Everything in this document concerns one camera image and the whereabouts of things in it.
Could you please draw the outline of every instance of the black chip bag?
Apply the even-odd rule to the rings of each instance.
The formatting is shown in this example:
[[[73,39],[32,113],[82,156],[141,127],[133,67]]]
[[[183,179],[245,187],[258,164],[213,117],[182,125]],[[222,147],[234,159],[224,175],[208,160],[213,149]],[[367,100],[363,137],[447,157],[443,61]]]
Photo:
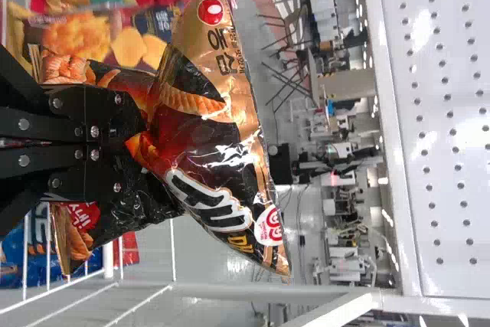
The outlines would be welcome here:
[[[163,54],[149,129],[126,145],[211,235],[290,274],[263,131],[227,0],[191,0]]]

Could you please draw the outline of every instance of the white shelf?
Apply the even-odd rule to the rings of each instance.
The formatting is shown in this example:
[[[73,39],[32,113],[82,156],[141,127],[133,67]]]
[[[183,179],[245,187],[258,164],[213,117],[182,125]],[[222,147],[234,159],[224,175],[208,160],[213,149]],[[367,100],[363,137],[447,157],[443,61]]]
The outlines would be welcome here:
[[[403,292],[490,299],[487,7],[367,0],[367,17]]]

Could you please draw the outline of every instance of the potato chip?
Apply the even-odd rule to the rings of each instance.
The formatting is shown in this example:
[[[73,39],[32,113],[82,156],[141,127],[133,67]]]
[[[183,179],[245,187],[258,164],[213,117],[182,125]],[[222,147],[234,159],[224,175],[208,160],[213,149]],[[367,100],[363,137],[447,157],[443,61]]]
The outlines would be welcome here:
[[[148,52],[141,34],[134,27],[124,28],[111,44],[114,56],[121,67],[134,68]]]
[[[150,67],[157,70],[162,59],[163,52],[167,47],[167,43],[152,34],[143,35],[143,41],[148,48],[148,53],[143,56],[143,61]]]

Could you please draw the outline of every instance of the metal bolt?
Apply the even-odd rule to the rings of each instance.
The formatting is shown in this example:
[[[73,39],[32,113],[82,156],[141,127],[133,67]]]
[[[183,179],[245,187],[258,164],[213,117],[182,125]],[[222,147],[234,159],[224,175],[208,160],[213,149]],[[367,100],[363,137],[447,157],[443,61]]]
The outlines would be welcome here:
[[[90,135],[93,137],[93,138],[97,138],[99,136],[99,127],[98,126],[92,126],[92,128],[90,128]]]
[[[22,118],[18,121],[18,128],[20,130],[28,130],[30,125],[27,119]]]
[[[91,152],[90,152],[90,158],[93,160],[93,161],[97,161],[100,157],[100,152],[98,149],[93,149]]]
[[[54,178],[53,180],[51,180],[51,187],[53,188],[59,188],[61,185],[61,180],[58,179],[58,178]]]
[[[31,159],[27,155],[21,155],[21,157],[18,158],[18,164],[23,168],[25,168],[30,163]]]
[[[63,101],[58,98],[53,99],[53,106],[55,109],[60,109],[63,106]]]

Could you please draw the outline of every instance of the white wire rack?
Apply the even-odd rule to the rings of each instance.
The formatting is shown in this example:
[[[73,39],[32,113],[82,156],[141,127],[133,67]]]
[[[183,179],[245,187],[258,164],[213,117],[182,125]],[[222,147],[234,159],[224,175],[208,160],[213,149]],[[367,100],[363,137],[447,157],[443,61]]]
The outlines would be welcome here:
[[[30,2],[15,1],[26,6]],[[24,272],[22,290],[0,291],[0,301],[8,301],[0,305],[0,325],[51,326],[55,318],[60,321],[56,325],[121,325],[163,294],[305,305],[330,301],[287,325],[316,321],[340,327],[371,309],[488,318],[490,70],[485,61],[490,31],[485,5],[479,4],[482,0],[365,1],[401,290],[182,282],[177,280],[174,226],[169,221],[146,230],[156,232],[160,243],[152,249],[154,244],[143,241],[148,254],[156,257],[149,257],[155,268],[141,277],[131,273],[134,266],[114,273],[110,246],[104,250],[103,269],[76,280],[28,289]],[[26,245],[24,239],[24,263]],[[123,251],[120,240],[119,264]],[[159,263],[161,258],[170,262]],[[78,309],[99,309],[100,318],[80,316]]]

